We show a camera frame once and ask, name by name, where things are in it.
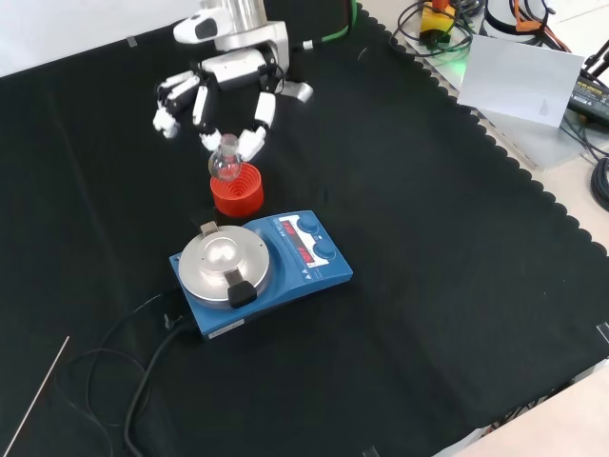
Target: yellow device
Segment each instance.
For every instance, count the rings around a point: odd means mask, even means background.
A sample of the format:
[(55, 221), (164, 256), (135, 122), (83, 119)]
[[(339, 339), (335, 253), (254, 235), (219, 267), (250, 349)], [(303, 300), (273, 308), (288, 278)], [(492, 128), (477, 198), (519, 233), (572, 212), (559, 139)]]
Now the yellow device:
[[(438, 10), (443, 10), (448, 14), (455, 16), (455, 9), (448, 5), (448, 2), (426, 2), (428, 7), (433, 7)], [(429, 8), (422, 9), (421, 33), (419, 38), (424, 43), (448, 43), (450, 35), (445, 33), (453, 25), (454, 20), (439, 12), (434, 12)]]

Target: white card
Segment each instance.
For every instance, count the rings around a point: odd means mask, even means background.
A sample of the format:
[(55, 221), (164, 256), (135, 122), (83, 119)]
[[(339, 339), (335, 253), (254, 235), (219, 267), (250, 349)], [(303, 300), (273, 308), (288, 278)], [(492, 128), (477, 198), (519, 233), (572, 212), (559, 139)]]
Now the white card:
[(474, 35), (458, 103), (558, 127), (584, 58)]

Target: black cable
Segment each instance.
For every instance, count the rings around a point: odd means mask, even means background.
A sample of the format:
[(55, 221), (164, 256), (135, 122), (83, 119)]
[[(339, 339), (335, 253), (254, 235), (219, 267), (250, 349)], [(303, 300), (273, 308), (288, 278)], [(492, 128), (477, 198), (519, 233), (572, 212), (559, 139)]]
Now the black cable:
[[(426, 54), (421, 54), (421, 53), (411, 54), (410, 52), (405, 52), (403, 50), (400, 50), (394, 44), (394, 42), (393, 42), (395, 40), (395, 37), (397, 36), (398, 33), (401, 33), (402, 35), (406, 36), (407, 38), (410, 38), (411, 40), (419, 41), (419, 42), (422, 41), (419, 37), (412, 36), (409, 33), (407, 33), (403, 29), (403, 26), (408, 22), (408, 20), (410, 20), (410, 18), (412, 16), (414, 16), (418, 12), (422, 11), (423, 9), (432, 10), (432, 11), (436, 12), (437, 14), (442, 14), (442, 15), (444, 15), (444, 16), (446, 16), (446, 17), (448, 17), (448, 18), (453, 20), (453, 22), (450, 25), (450, 27), (447, 30), (443, 31), (442, 35), (440, 37), (437, 37), (436, 40), (435, 40), (435, 43), (432, 44), (432, 46), (437, 46), (438, 50), (432, 51), (432, 52), (428, 52)], [(407, 17), (403, 18), (408, 12), (410, 12), (410, 14)], [(468, 50), (469, 47), (472, 44), (472, 40), (473, 40), (473, 37), (474, 37), (474, 32), (469, 28), (467, 23), (465, 23), (464, 21), (460, 22), (460, 20), (461, 20), (461, 2), (457, 3), (454, 15), (450, 14), (449, 12), (438, 10), (438, 9), (433, 8), (433, 7), (430, 7), (429, 5), (426, 5), (424, 1), (420, 1), (420, 2), (414, 3), (414, 4), (410, 5), (408, 8), (406, 8), (404, 11), (402, 11), (400, 16), (398, 17), (398, 28), (389, 37), (389, 46), (393, 50), (395, 50), (396, 52), (398, 52), (400, 54), (414, 55), (416, 57), (434, 57), (434, 56), (437, 56), (437, 55), (445, 54), (447, 52), (458, 52), (458, 51), (461, 51), (461, 50)], [(465, 34), (465, 38), (463, 38), (456, 45), (452, 45), (452, 46), (449, 46), (447, 48), (441, 48), (441, 47), (439, 47), (438, 46), (438, 41), (442, 40), (454, 28), (457, 28), (457, 29), (461, 30)]]
[(159, 347), (157, 347), (157, 349), (154, 351), (154, 354), (152, 355), (152, 358), (150, 359), (150, 363), (148, 364), (148, 366), (146, 368), (146, 373), (142, 377), (142, 380), (140, 381), (140, 385), (137, 387), (137, 390), (135, 391), (135, 394), (133, 395), (133, 399), (131, 400), (131, 405), (129, 406), (129, 410), (127, 413), (127, 418), (125, 419), (125, 429), (124, 429), (124, 433), (123, 433), (123, 438), (125, 439), (125, 443), (127, 444), (127, 447), (129, 448), (129, 450), (133, 453), (133, 455), (135, 457), (144, 457), (144, 454), (131, 441), (131, 436), (130, 436), (131, 435), (131, 433), (130, 433), (131, 421), (133, 420), (133, 415), (135, 414), (135, 409), (137, 408), (140, 397), (142, 396), (142, 392), (146, 388), (148, 378), (150, 377), (150, 373), (154, 369), (154, 366), (156, 365), (157, 361), (159, 360), (159, 357), (161, 356), (161, 354), (163, 353), (165, 348), (167, 346), (169, 346), (169, 344), (173, 340), (175, 340), (178, 336), (180, 336), (182, 333), (186, 333), (186, 332), (193, 331), (193, 330), (194, 330), (194, 326), (192, 324), (181, 324), (181, 325), (178, 325), (178, 327), (176, 327), (168, 336), (165, 337), (165, 339), (161, 342)]
[[(592, 170), (592, 176), (590, 177), (590, 190), (592, 192), (592, 196), (599, 206), (605, 211), (609, 211), (609, 180), (607, 179), (607, 171), (609, 171), (609, 153), (600, 150), (596, 146), (592, 145), (590, 141), (588, 141), (588, 134), (586, 133), (585, 125), (581, 126), (580, 133), (578, 133), (566, 116), (564, 116), (564, 121), (567, 126), (569, 126), (569, 129), (571, 129), (578, 138), (571, 135), (565, 128), (561, 127), (560, 129), (588, 149), (592, 156), (597, 160), (597, 164)], [(595, 154), (595, 151), (602, 154), (603, 157), (598, 157)]]
[[(129, 354), (127, 354), (127, 353), (125, 353), (125, 352), (123, 352), (121, 350), (111, 349), (111, 348), (97, 348), (97, 349), (88, 350), (87, 352), (84, 352), (81, 355), (78, 355), (78, 356), (70, 359), (68, 362), (66, 362), (63, 365), (63, 368), (68, 368), (71, 365), (73, 365), (74, 363), (79, 362), (79, 361), (85, 359), (86, 357), (89, 357), (90, 355), (95, 355), (97, 357), (100, 353), (111, 354), (111, 355), (114, 355), (116, 357), (121, 357), (121, 358), (124, 358), (126, 360), (129, 360), (137, 368), (139, 368), (140, 371), (142, 371), (142, 373), (146, 373), (146, 369), (144, 368), (144, 366), (140, 362), (135, 360), (133, 357), (131, 357)], [(64, 401), (70, 407), (72, 407), (73, 409), (78, 411), (80, 414), (85, 416), (94, 425), (96, 425), (98, 428), (100, 428), (102, 430), (102, 432), (104, 433), (104, 435), (106, 436), (106, 439), (108, 441), (109, 455), (110, 455), (110, 457), (112, 457), (114, 455), (114, 449), (112, 447), (112, 439), (110, 438), (110, 435), (109, 435), (108, 431), (104, 427), (104, 424), (97, 418), (97, 416), (95, 416), (92, 413), (88, 413), (88, 412), (84, 411), (81, 407), (79, 407), (78, 405), (76, 405), (74, 402), (72, 402), (70, 400), (70, 398), (67, 396), (67, 394), (61, 389), (61, 386), (59, 384), (59, 376), (58, 375), (54, 376), (53, 385), (55, 387), (55, 390), (61, 395), (61, 397), (64, 399)]]
[(592, 178), (590, 179), (592, 196), (605, 211), (609, 211), (609, 182), (607, 180), (607, 171), (609, 171), (609, 158), (603, 157), (594, 167)]
[(450, 5), (453, 8), (456, 8), (458, 3), (461, 4), (461, 13), (465, 16), (472, 17), (484, 8), (486, 0), (450, 0)]
[[(159, 298), (162, 297), (166, 297), (167, 295), (169, 295), (170, 293), (179, 290), (178, 288), (169, 290), (167, 292), (163, 292), (163, 293), (159, 293), (157, 295), (155, 295), (154, 297), (146, 300), (141, 306), (139, 306), (138, 308), (134, 309), (130, 314), (128, 314), (127, 316), (125, 316), (124, 318), (120, 319), (119, 321), (117, 321), (111, 328), (110, 330), (108, 330), (106, 332), (106, 335), (104, 335), (104, 337), (102, 338), (102, 341), (99, 344), (99, 348), (104, 348), (106, 346), (106, 343), (108, 342), (108, 340), (110, 339), (110, 337), (116, 332), (116, 330), (118, 330), (126, 321), (128, 321), (130, 318), (132, 318), (135, 314), (137, 314), (137, 312), (140, 309), (143, 309), (145, 307), (147, 307), (149, 304), (151, 304), (152, 302), (155, 302), (156, 300), (158, 300)], [(91, 398), (90, 398), (90, 387), (91, 387), (91, 379), (93, 376), (93, 371), (95, 370), (95, 366), (97, 365), (97, 361), (99, 358), (99, 354), (95, 356), (95, 358), (93, 358), (93, 361), (91, 362), (90, 367), (88, 368), (88, 373), (87, 373), (87, 380), (85, 382), (85, 405), (87, 407), (87, 412), (89, 414), (91, 414), (93, 417), (95, 417), (95, 419), (97, 419), (100, 423), (102, 423), (103, 425), (107, 426), (107, 427), (120, 427), (122, 424), (118, 423), (118, 424), (111, 424), (111, 423), (107, 423), (102, 421), (99, 416), (93, 411), (93, 408), (91, 406)], [(150, 400), (150, 391), (147, 391), (146, 394), (146, 398), (140, 408), (140, 413), (143, 413), (144, 410), (146, 409), (146, 406), (148, 404), (148, 401)]]
[[(130, 319), (131, 317), (133, 317), (140, 309), (147, 307), (150, 303), (156, 301), (157, 299), (161, 298), (161, 297), (165, 297), (168, 294), (176, 291), (176, 290), (180, 290), (179, 288), (175, 288), (172, 289), (170, 291), (167, 292), (163, 292), (160, 293), (158, 295), (155, 295), (154, 297), (146, 300), (140, 307), (136, 308), (135, 310), (133, 310), (130, 314), (128, 314), (127, 316), (125, 316), (124, 318), (122, 318), (121, 320), (119, 320), (118, 322), (116, 322), (111, 328), (110, 330), (106, 333), (106, 335), (104, 335), (104, 337), (102, 338), (100, 347), (96, 348), (96, 349), (91, 349), (88, 350), (76, 357), (73, 357), (72, 359), (68, 360), (65, 364), (62, 365), (62, 367), (60, 369), (57, 370), (55, 376), (53, 377), (53, 386), (55, 388), (55, 390), (57, 391), (57, 393), (63, 398), (63, 400), (75, 411), (77, 411), (79, 414), (81, 414), (83, 417), (85, 417), (86, 419), (88, 419), (90, 422), (92, 422), (96, 427), (98, 427), (102, 433), (104, 434), (104, 436), (106, 437), (106, 440), (108, 442), (108, 449), (109, 449), (109, 456), (113, 457), (114, 455), (114, 449), (112, 446), (112, 439), (110, 437), (110, 434), (108, 432), (108, 430), (106, 429), (106, 427), (119, 427), (121, 424), (109, 424), (106, 423), (104, 421), (102, 421), (99, 416), (95, 413), (95, 411), (92, 409), (91, 403), (90, 403), (90, 383), (91, 383), (91, 379), (92, 379), (92, 374), (93, 371), (95, 370), (95, 366), (97, 364), (97, 361), (99, 359), (100, 354), (106, 354), (106, 355), (112, 355), (115, 357), (119, 357), (119, 358), (123, 358), (125, 360), (130, 361), (133, 365), (135, 365), (137, 368), (139, 368), (139, 370), (142, 372), (143, 375), (146, 374), (146, 369), (144, 368), (144, 365), (136, 360), (134, 357), (132, 357), (131, 355), (123, 352), (122, 350), (119, 349), (113, 349), (113, 348), (104, 348), (104, 345), (108, 342), (109, 338), (116, 332), (116, 330), (118, 328), (120, 328), (128, 319)], [(73, 402), (68, 395), (64, 392), (64, 390), (62, 389), (60, 383), (59, 383), (59, 376), (61, 375), (61, 373), (66, 370), (69, 369), (72, 365), (76, 364), (77, 362), (83, 361), (85, 360), (87, 357), (89, 356), (94, 356), (93, 361), (91, 362), (91, 365), (88, 369), (88, 376), (87, 376), (87, 381), (85, 384), (85, 403), (86, 403), (86, 408), (82, 408), (80, 406), (78, 406), (75, 402)], [(146, 398), (143, 400), (141, 406), (139, 407), (139, 412), (138, 413), (143, 413), (144, 410), (146, 409), (147, 403), (149, 401), (149, 397), (150, 397), (150, 391), (147, 391), (147, 395)]]

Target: red led display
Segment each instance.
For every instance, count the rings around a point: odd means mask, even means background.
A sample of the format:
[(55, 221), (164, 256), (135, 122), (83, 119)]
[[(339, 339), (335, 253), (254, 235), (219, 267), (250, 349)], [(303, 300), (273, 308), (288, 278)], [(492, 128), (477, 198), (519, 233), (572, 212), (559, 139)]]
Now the red led display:
[(313, 256), (306, 248), (305, 243), (303, 243), (301, 237), (298, 236), (298, 233), (296, 233), (296, 229), (294, 228), (294, 226), (292, 226), (292, 223), (289, 221), (282, 221), (282, 226), (284, 226), (285, 233), (289, 235), (290, 239), (292, 240), (292, 243), (296, 247), (296, 250), (298, 250), (298, 253), (301, 254), (301, 257), (303, 258), (304, 262), (306, 264), (312, 264), (313, 262), (315, 262)]

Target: black tablecloth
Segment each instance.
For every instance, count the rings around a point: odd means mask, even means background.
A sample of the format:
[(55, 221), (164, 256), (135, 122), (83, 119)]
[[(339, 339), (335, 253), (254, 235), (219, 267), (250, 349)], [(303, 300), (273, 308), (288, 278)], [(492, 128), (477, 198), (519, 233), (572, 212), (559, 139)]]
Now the black tablecloth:
[[(321, 0), (268, 9), (292, 39), (341, 23)], [(605, 355), (604, 249), (386, 41), (361, 12), (347, 41), (301, 55), (314, 97), (280, 97), (256, 162), (259, 215), (314, 210), (352, 281), (171, 348), (136, 427), (149, 455), (431, 455)], [(192, 128), (172, 142), (153, 130), (153, 87), (211, 53), (164, 29), (0, 80), (0, 445), (66, 335), (63, 360), (175, 285), (167, 258), (211, 199)], [(226, 94), (223, 131), (247, 127), (256, 92)], [(183, 310), (177, 294), (155, 304), (117, 345), (147, 360), (163, 314)], [(137, 376), (102, 364), (105, 418), (125, 413)], [(62, 381), (82, 398), (82, 372)], [(105, 446), (45, 389), (12, 455)]]

